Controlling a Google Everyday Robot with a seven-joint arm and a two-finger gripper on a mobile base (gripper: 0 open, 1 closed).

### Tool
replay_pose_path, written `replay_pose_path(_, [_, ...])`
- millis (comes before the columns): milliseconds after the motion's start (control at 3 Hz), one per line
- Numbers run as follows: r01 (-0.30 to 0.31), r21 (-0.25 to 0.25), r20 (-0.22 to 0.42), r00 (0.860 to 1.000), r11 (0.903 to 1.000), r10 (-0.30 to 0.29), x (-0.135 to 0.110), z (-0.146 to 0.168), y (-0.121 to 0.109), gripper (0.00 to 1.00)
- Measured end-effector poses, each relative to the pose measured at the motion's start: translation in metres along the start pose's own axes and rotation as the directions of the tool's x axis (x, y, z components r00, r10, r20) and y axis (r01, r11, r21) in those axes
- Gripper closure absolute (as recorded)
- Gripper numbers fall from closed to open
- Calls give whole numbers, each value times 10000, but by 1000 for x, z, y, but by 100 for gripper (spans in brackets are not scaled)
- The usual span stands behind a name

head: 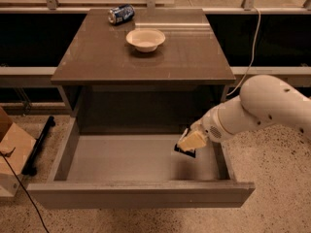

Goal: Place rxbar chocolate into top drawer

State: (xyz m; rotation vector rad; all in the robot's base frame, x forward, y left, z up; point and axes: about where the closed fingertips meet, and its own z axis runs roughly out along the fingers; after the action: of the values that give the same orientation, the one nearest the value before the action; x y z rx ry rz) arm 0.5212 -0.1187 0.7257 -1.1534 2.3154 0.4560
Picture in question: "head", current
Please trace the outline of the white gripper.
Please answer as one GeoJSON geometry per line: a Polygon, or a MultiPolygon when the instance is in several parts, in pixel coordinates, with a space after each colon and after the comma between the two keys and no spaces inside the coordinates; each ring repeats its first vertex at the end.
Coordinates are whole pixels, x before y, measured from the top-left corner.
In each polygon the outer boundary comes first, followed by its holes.
{"type": "Polygon", "coordinates": [[[222,126],[217,109],[209,110],[201,119],[194,122],[190,129],[186,129],[177,142],[177,147],[183,151],[205,147],[207,138],[212,142],[221,143],[232,137],[232,134],[222,126]]]}

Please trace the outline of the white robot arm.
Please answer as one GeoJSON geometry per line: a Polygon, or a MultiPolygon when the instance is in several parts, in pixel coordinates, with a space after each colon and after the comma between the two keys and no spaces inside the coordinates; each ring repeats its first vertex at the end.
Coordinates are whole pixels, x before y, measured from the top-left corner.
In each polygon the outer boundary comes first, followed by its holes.
{"type": "Polygon", "coordinates": [[[210,109],[187,128],[175,150],[189,156],[212,141],[273,124],[287,125],[311,138],[311,99],[284,81],[269,75],[246,80],[239,95],[210,109]]]}

